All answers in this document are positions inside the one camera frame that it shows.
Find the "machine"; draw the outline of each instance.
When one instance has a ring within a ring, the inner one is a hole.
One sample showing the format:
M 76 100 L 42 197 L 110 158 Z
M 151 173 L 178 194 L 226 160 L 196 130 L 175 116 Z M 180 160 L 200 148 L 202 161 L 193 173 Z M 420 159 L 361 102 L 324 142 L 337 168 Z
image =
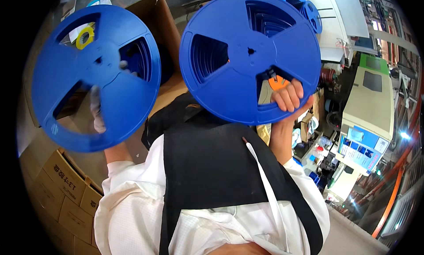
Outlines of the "machine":
M 340 164 L 328 185 L 329 193 L 345 201 L 359 175 L 368 176 L 376 167 L 392 140 L 393 129 L 393 90 L 387 62 L 362 54 L 343 110 L 335 153 Z

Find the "yellow tape roll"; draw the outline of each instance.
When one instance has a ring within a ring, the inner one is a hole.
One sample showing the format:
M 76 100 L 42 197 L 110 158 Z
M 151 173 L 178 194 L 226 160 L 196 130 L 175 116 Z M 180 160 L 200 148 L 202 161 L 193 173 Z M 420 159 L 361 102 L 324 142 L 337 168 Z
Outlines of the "yellow tape roll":
M 83 43 L 83 40 L 88 35 L 88 39 Z M 94 40 L 94 29 L 90 26 L 87 26 L 82 29 L 82 31 L 78 34 L 76 45 L 77 48 L 82 50 L 85 46 L 87 46 L 89 43 L 91 43 Z

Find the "red cylinder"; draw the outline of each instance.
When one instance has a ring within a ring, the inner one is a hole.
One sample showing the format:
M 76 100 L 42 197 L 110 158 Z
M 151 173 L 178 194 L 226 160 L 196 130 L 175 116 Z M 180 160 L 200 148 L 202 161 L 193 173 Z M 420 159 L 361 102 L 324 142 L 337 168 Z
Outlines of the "red cylinder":
M 333 75 L 336 73 L 334 69 L 321 68 L 320 80 L 322 82 L 331 83 L 333 81 Z

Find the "white glove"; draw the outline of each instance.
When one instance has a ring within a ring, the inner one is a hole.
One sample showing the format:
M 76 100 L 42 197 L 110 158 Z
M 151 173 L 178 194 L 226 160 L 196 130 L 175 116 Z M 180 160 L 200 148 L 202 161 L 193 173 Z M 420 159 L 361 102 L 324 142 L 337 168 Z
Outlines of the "white glove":
M 119 67 L 125 72 L 130 73 L 129 69 L 125 69 L 128 65 L 127 61 L 120 61 Z M 137 72 L 131 73 L 134 76 L 137 76 Z M 104 133 L 106 131 L 105 123 L 101 114 L 101 104 L 100 104 L 100 87 L 94 85 L 90 89 L 90 111 L 94 118 L 94 129 L 98 133 Z

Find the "fingers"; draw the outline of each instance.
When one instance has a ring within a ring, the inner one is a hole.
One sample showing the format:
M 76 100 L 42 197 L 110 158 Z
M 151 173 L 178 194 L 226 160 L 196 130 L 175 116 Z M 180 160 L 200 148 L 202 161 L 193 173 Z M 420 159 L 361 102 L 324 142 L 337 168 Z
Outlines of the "fingers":
M 127 69 L 127 67 L 128 67 L 128 62 L 127 61 L 122 60 L 122 61 L 119 62 L 119 68 L 120 69 L 124 70 L 124 72 L 127 72 L 128 74 L 131 74 L 133 76 L 138 77 L 138 73 L 136 71 L 131 72 L 131 70 Z
M 128 62 L 125 60 L 122 60 L 119 62 L 119 68 L 120 69 L 125 69 L 128 66 Z
M 283 98 L 284 104 L 286 104 L 287 110 L 292 113 L 292 112 L 294 112 L 294 105 L 293 105 L 293 102 L 291 100 L 292 96 L 290 96 L 290 94 L 294 93 L 293 98 L 297 98 L 297 96 L 296 96 L 296 93 L 294 92 L 294 88 L 293 88 L 293 90 L 289 89 L 290 86 L 291 85 L 288 85 L 287 87 L 285 87 L 284 88 L 285 90 L 280 92 L 280 96 Z
M 303 98 L 302 83 L 293 79 L 286 87 L 273 92 L 271 102 L 277 102 L 282 111 L 294 112 L 300 106 L 300 99 Z
M 290 100 L 291 100 L 294 108 L 296 108 L 296 109 L 299 108 L 299 106 L 300 106 L 300 100 L 299 100 L 298 94 L 296 93 L 296 89 L 294 88 L 294 86 L 293 85 L 288 85 L 287 86 L 287 91 L 289 92 L 289 97 L 290 97 Z
M 300 112 L 299 115 L 309 110 L 313 104 L 314 104 L 314 96 L 310 95 L 308 98 L 308 101 L 300 109 L 298 109 L 298 111 Z
M 278 93 L 278 91 L 274 91 L 271 95 L 271 102 L 277 102 L 278 107 L 282 110 L 282 111 L 287 111 L 287 107 L 284 104 L 284 100 L 281 97 L 281 95 Z
M 100 113 L 100 87 L 97 85 L 90 89 L 90 110 L 93 116 Z
M 302 83 L 299 80 L 297 80 L 296 78 L 293 78 L 292 81 L 291 81 L 291 84 L 293 85 L 293 87 L 294 87 L 294 89 L 296 91 L 297 97 L 299 97 L 300 99 L 302 99 L 303 98 L 303 87 L 302 87 Z

